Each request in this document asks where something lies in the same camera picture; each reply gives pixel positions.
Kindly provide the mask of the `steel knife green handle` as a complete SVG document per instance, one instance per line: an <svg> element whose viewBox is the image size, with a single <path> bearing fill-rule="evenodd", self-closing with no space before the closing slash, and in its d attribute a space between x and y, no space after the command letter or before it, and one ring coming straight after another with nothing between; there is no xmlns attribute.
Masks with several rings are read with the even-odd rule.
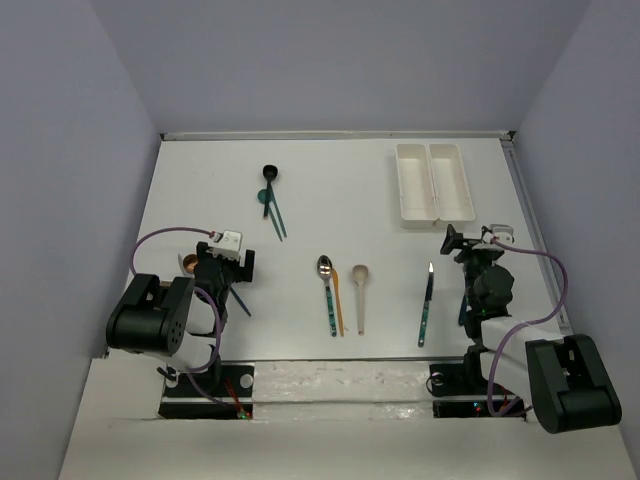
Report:
<svg viewBox="0 0 640 480"><path fill-rule="evenodd" d="M434 289L434 266L433 266L433 263L430 262L428 267L428 279L427 279L426 291L425 291L425 296L424 296L424 301L422 306L419 336L418 336L418 342L417 342L417 345L419 348L422 348L425 343L427 322L428 322L429 311L430 311L430 303L433 297L433 289Z"/></svg>

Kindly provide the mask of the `teal plastic spoon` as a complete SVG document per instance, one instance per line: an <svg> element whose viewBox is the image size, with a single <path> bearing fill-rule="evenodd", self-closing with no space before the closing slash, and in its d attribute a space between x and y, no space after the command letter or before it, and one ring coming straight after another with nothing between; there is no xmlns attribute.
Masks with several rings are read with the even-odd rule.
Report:
<svg viewBox="0 0 640 480"><path fill-rule="evenodd" d="M264 206L264 202L265 202L265 193L266 193L266 189L261 189L258 191L257 193L257 198L259 200L259 202ZM279 225L278 225L278 221L276 218L276 214L275 214L275 209L273 208L272 204L270 203L270 209L269 209L269 218L271 219L272 222L272 226L276 232L276 235L278 236L278 239L283 242L284 241L284 237L280 232L279 229Z"/></svg>

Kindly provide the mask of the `beige wooden spoon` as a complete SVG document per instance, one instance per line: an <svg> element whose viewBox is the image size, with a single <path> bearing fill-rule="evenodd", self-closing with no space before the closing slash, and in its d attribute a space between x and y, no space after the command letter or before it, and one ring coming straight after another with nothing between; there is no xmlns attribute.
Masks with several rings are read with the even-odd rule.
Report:
<svg viewBox="0 0 640 480"><path fill-rule="evenodd" d="M357 328L358 334L365 333L365 286L369 277L366 265L358 264L352 269L352 277L357 286Z"/></svg>

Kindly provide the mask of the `steel spoon green handle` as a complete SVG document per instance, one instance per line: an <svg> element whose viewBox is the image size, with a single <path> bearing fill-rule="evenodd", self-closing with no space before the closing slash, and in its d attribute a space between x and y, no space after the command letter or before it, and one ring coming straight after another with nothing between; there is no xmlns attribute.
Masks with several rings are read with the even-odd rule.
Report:
<svg viewBox="0 0 640 480"><path fill-rule="evenodd" d="M332 337L336 337L337 325L336 325L334 305L333 305L333 296L332 296L331 285L330 285L330 281L332 278L332 263L327 255L321 255L317 260L316 266L317 266L317 273L324 283L330 334Z"/></svg>

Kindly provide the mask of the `black spoon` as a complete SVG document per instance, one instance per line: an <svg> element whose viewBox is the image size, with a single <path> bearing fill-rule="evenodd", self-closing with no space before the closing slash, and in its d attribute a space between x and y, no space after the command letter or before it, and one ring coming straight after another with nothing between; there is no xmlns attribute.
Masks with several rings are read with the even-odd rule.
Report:
<svg viewBox="0 0 640 480"><path fill-rule="evenodd" d="M269 216L270 203L272 200L272 183L278 176L278 168L275 165L267 164L262 169L263 178L266 181L266 193L263 209L263 218L267 219Z"/></svg>

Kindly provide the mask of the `orange plastic knife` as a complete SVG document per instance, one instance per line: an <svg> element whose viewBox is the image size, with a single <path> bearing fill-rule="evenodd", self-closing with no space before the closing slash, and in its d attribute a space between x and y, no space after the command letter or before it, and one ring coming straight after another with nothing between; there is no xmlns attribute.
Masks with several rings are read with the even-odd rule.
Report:
<svg viewBox="0 0 640 480"><path fill-rule="evenodd" d="M341 299L340 299L339 276L338 276L337 270L334 267L332 267L332 281L333 281L334 293L335 293L339 333L341 337L344 337L345 327L344 327L343 312L342 312Z"/></svg>

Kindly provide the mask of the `gold spoon green handle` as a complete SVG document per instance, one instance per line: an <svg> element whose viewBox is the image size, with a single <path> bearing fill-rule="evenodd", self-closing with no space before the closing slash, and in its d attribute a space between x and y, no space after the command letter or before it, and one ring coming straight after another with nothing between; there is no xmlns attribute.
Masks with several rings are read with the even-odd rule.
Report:
<svg viewBox="0 0 640 480"><path fill-rule="evenodd" d="M463 326L465 324L466 317L467 317L467 307L468 307L467 296L463 295L461 305L460 305L460 311L458 315L459 326Z"/></svg>

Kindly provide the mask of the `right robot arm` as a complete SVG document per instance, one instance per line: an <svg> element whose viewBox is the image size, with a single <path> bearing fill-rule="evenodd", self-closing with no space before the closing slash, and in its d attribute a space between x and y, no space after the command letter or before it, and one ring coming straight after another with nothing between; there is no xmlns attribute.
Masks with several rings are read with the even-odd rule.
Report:
<svg viewBox="0 0 640 480"><path fill-rule="evenodd" d="M551 434L619 424L621 402L594 340L543 328L565 301L559 299L549 314L534 320L509 312L515 278L499 260L517 250L508 225L485 226L475 239L447 226L440 252L462 267L458 323L472 344L460 376L431 376L433 393L444 396L464 385L485 394L482 413L494 418L533 413Z"/></svg>

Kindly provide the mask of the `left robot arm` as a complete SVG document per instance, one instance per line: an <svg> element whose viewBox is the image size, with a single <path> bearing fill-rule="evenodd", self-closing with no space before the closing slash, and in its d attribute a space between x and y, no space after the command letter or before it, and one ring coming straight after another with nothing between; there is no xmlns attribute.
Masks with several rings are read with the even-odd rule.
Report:
<svg viewBox="0 0 640 480"><path fill-rule="evenodd" d="M110 348L166 363L166 379L186 381L201 396L221 383L220 343L227 300L236 283L253 280L255 252L220 249L205 242L179 259L183 274L163 282L137 273L106 326Z"/></svg>

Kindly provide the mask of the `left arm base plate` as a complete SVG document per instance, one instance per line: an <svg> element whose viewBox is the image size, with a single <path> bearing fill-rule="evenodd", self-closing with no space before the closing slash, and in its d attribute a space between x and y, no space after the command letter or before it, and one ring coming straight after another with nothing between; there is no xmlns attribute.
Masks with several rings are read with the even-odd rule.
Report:
<svg viewBox="0 0 640 480"><path fill-rule="evenodd" d="M158 415L168 420L251 420L255 365L223 362L217 373L192 377L167 367Z"/></svg>

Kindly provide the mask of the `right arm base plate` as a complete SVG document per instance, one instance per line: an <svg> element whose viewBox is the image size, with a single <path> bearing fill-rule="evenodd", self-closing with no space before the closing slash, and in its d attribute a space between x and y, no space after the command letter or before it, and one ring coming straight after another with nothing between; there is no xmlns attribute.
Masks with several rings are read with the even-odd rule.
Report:
<svg viewBox="0 0 640 480"><path fill-rule="evenodd" d="M432 397L432 411L436 419L491 416L487 381L470 373L462 362L431 363L425 387Z"/></svg>

